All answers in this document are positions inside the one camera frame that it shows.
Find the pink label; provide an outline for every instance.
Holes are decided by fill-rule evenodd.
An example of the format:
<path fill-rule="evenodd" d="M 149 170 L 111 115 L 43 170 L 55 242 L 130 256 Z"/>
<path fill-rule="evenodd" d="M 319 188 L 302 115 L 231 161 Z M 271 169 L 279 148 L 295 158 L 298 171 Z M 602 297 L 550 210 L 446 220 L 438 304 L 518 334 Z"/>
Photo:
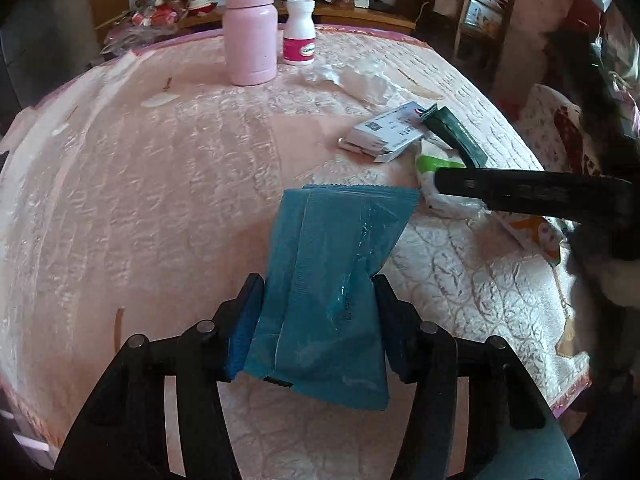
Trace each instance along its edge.
<path fill-rule="evenodd" d="M 282 57 L 289 61 L 308 61 L 314 58 L 316 39 L 290 40 L 284 38 L 282 43 Z"/>

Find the blue plastic bag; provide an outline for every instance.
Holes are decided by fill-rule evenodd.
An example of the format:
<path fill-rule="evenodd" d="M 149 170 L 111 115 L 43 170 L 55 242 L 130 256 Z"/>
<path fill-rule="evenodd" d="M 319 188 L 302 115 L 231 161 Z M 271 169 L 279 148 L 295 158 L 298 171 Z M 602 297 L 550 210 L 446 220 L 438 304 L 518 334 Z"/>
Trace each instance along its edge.
<path fill-rule="evenodd" d="M 418 196 L 415 189 L 380 186 L 284 192 L 245 371 L 327 402 L 386 408 L 370 278 L 398 241 Z"/>

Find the clutter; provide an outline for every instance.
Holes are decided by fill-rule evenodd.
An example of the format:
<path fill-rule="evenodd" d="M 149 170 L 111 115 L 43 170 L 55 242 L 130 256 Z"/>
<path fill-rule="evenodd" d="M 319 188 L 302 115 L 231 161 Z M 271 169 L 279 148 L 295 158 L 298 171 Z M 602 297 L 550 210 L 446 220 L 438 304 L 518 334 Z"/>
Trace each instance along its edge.
<path fill-rule="evenodd" d="M 424 107 L 411 101 L 357 124 L 338 145 L 350 151 L 367 153 L 375 157 L 376 162 L 389 162 L 401 155 L 412 142 L 429 134 L 420 123 L 422 113 Z"/>
<path fill-rule="evenodd" d="M 316 6 L 313 0 L 288 0 L 289 17 L 284 28 L 282 58 L 290 65 L 313 63 L 316 52 L 316 26 L 311 13 Z"/>
<path fill-rule="evenodd" d="M 107 33 L 102 54 L 121 56 L 134 48 L 155 43 L 178 31 L 185 16 L 197 16 L 215 8 L 211 0 L 138 0 Z"/>
<path fill-rule="evenodd" d="M 278 11 L 273 0 L 226 0 L 225 62 L 234 85 L 266 83 L 277 73 Z"/>
<path fill-rule="evenodd" d="M 444 195 L 433 181 L 438 168 L 464 168 L 456 150 L 452 150 L 439 139 L 421 139 L 415 155 L 415 169 L 422 195 L 430 210 L 444 218 L 478 218 L 484 203 L 477 198 Z"/>
<path fill-rule="evenodd" d="M 401 187 L 285 190 L 244 370 L 325 402 L 384 410 L 385 358 L 371 277 L 417 201 L 417 190 Z"/>

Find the pink quilted bedspread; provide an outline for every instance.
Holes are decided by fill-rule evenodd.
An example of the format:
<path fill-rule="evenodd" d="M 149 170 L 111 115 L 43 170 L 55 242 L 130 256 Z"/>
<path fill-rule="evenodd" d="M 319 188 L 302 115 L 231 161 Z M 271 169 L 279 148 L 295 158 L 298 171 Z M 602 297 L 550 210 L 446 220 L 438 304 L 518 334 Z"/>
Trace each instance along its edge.
<path fill-rule="evenodd" d="M 321 27 L 317 53 L 316 63 L 384 61 L 442 94 L 490 167 L 541 168 L 499 111 L 424 44 Z M 375 165 L 335 147 L 386 107 L 331 83 L 309 86 L 303 70 L 282 65 L 265 85 L 230 86 L 222 37 L 200 34 L 96 67 L 16 118 L 0 143 L 11 150 L 0 182 L 0 370 L 52 444 L 129 335 L 177 335 L 234 298 L 249 272 L 264 273 L 285 188 L 417 186 L 409 154 Z M 423 206 L 383 268 L 398 296 L 457 336 L 505 337 L 561 406 L 587 358 L 556 355 L 567 313 L 549 266 L 489 218 L 441 219 Z M 558 276 L 567 293 L 573 278 L 563 266 Z M 166 390 L 170 414 L 170 381 Z M 390 407 L 375 413 L 244 374 L 220 393 L 245 478 L 382 480 L 413 388 L 390 374 Z M 167 433 L 180 470 L 175 423 Z"/>

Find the plastic wrapper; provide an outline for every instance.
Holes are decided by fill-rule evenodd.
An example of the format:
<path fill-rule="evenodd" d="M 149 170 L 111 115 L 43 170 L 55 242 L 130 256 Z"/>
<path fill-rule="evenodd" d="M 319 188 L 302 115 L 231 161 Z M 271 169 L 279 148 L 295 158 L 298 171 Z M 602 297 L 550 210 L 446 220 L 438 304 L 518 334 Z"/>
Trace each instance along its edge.
<path fill-rule="evenodd" d="M 315 64 L 303 77 L 309 83 L 331 81 L 348 95 L 374 105 L 386 105 L 395 97 L 413 101 L 414 95 L 442 99 L 441 94 L 424 88 L 399 70 L 388 69 L 383 61 L 372 56 L 351 57 L 334 64 Z"/>
<path fill-rule="evenodd" d="M 437 139 L 420 140 L 415 154 L 415 169 L 420 181 L 420 189 L 427 206 L 444 218 L 478 218 L 484 203 L 475 198 L 444 195 L 433 182 L 438 168 L 464 168 L 465 165 L 456 150 Z"/>
<path fill-rule="evenodd" d="M 165 27 L 149 27 L 135 25 L 130 18 L 126 18 L 108 32 L 104 39 L 104 48 L 100 53 L 119 57 L 129 50 L 153 44 L 159 38 L 170 36 L 177 31 L 178 27 L 175 24 Z"/>
<path fill-rule="evenodd" d="M 188 13 L 192 3 L 196 12 L 198 8 L 209 8 L 204 0 L 138 0 L 136 9 L 109 31 L 101 53 L 121 56 L 129 50 L 172 36 L 178 32 L 177 23 Z"/>
<path fill-rule="evenodd" d="M 385 358 L 370 278 L 417 200 L 417 190 L 401 187 L 287 189 L 244 370 L 325 402 L 385 409 Z"/>

